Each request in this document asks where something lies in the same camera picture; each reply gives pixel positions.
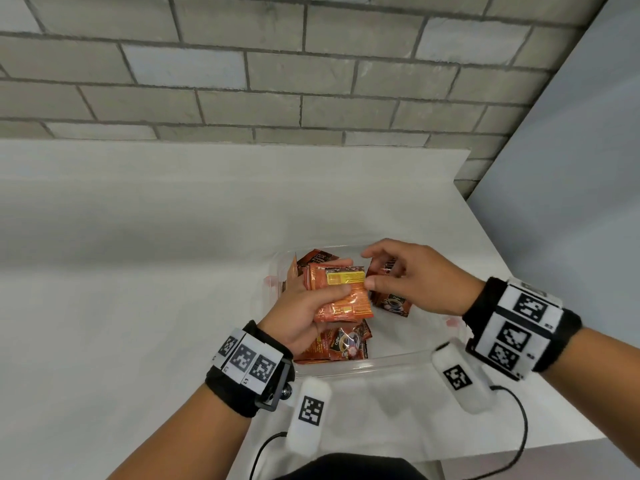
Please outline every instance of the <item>black cable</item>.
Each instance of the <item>black cable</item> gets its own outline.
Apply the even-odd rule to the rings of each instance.
[[[485,473],[484,475],[480,475],[478,477],[467,478],[465,480],[480,480],[480,478],[487,478],[487,477],[490,477],[492,475],[496,475],[498,473],[502,473],[504,471],[507,471],[509,468],[511,468],[512,466],[514,466],[518,462],[518,460],[522,456],[522,453],[524,452],[524,445],[527,444],[527,436],[529,435],[529,421],[527,420],[527,413],[524,411],[524,406],[522,405],[522,403],[518,399],[518,396],[516,396],[514,393],[512,393],[512,391],[510,391],[509,389],[507,389],[506,387],[503,387],[503,386],[491,386],[490,389],[494,390],[494,391],[499,391],[499,390],[507,391],[510,395],[513,396],[513,398],[516,400],[517,404],[519,405],[520,411],[522,411],[522,419],[524,419],[524,435],[522,436],[522,443],[520,444],[520,448],[518,448],[518,451],[516,452],[516,456],[513,457],[513,460],[508,462],[502,468],[498,468],[497,470],[494,470],[494,471],[489,472],[489,473]]]
[[[276,433],[275,435],[267,438],[267,441],[265,441],[262,444],[262,446],[260,447],[260,450],[258,450],[258,454],[255,456],[255,460],[251,468],[251,473],[249,474],[249,480],[253,480],[253,472],[255,471],[255,466],[258,464],[258,458],[260,458],[260,453],[262,453],[262,450],[264,450],[264,447],[267,446],[272,440],[275,440],[276,438],[280,438],[280,437],[284,438],[286,435],[287,435],[286,431],[281,431],[280,433]]]

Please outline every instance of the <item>person's right hand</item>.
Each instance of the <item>person's right hand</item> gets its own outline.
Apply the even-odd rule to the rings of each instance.
[[[461,316],[484,288],[484,281],[428,246],[383,239],[365,249],[362,257],[372,258],[375,273],[389,259],[397,259],[388,276],[368,276],[366,289],[402,296],[427,312]]]

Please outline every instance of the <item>hand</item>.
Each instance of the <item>hand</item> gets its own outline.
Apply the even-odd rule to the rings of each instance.
[[[388,276],[367,277],[366,289],[402,296],[427,312],[462,316],[484,288],[482,280],[428,246],[383,239],[365,249],[362,257],[372,258],[374,272],[397,259]]]
[[[338,259],[326,264],[353,266],[353,260]],[[258,328],[279,341],[294,356],[298,355],[307,350],[324,330],[344,324],[316,323],[313,320],[318,308],[344,298],[350,292],[351,285],[332,285],[320,290],[306,290],[302,276],[298,276],[298,266],[294,258],[287,272],[286,290],[267,316],[258,323]]]

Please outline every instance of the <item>white countertop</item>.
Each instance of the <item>white countertop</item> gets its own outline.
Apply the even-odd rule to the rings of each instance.
[[[23,165],[30,155],[38,159]],[[228,331],[260,320],[260,286],[274,251],[389,236],[428,243],[481,278],[507,277],[451,183],[465,157],[388,148],[0,144],[3,478],[107,476],[202,383]],[[290,173],[278,176],[269,159]],[[256,161],[268,169],[257,171]],[[247,181],[239,178],[243,166],[252,169]],[[528,446],[602,437],[540,377],[514,384],[492,375],[523,401]],[[435,460],[512,450],[522,434],[510,396],[468,415],[428,364],[332,387],[325,452]],[[290,414],[260,412],[229,478],[247,478],[257,448],[286,429]],[[270,447],[261,478],[303,462],[282,450]]]

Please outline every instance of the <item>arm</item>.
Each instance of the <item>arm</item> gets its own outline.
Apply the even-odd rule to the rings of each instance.
[[[333,262],[351,266],[353,261]],[[258,327],[294,355],[306,350],[327,324],[314,323],[316,310],[344,298],[349,285],[307,291],[293,261],[287,290]],[[245,418],[222,402],[206,385],[138,447],[109,480],[224,480],[249,429]]]
[[[384,239],[362,256],[372,258],[374,270],[397,258],[391,275],[366,279],[367,289],[428,312],[463,315],[484,287],[428,246]],[[585,328],[542,376],[640,466],[640,349]]]

